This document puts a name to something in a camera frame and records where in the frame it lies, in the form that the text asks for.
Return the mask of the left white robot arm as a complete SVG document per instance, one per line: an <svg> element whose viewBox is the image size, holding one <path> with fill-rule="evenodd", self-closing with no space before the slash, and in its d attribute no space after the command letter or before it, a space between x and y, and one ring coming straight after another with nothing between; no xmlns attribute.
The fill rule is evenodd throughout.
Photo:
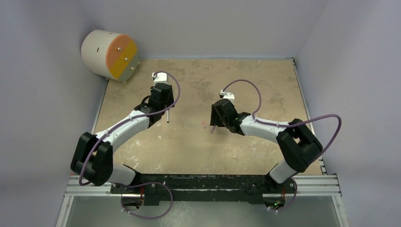
<svg viewBox="0 0 401 227"><path fill-rule="evenodd" d="M113 163L114 152L136 134L159 121L166 109L174 104L173 88L166 83L156 83L134 110L110 128L97 134L83 133L77 143L71 161L71 170L79 180L101 186L105 183L122 184L128 193L140 190L141 180L137 172L126 165Z"/></svg>

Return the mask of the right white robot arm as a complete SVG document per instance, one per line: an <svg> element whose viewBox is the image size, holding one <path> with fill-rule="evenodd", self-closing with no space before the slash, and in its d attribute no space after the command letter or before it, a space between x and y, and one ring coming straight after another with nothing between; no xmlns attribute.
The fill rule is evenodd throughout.
<svg viewBox="0 0 401 227"><path fill-rule="evenodd" d="M234 134L255 136L278 144L284 159L265 176L265 185L270 192L282 189L287 179L303 173L323 152L322 144L302 120L262 124L250 113L238 113L228 99L220 99L212 104L210 125L225 127Z"/></svg>

